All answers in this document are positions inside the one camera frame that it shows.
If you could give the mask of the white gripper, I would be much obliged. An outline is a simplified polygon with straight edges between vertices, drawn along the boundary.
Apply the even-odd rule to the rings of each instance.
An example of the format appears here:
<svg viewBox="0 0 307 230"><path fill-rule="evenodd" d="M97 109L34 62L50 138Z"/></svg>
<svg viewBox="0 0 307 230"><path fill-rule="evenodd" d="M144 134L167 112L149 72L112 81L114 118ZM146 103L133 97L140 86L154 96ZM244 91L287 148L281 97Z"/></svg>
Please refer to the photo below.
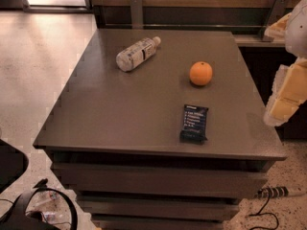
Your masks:
<svg viewBox="0 0 307 230"><path fill-rule="evenodd" d="M283 39L285 35L286 51L297 57L291 66L279 66L266 105L265 124L280 127L307 101L307 0L300 0L292 12L270 25L264 35L273 39Z"/></svg>

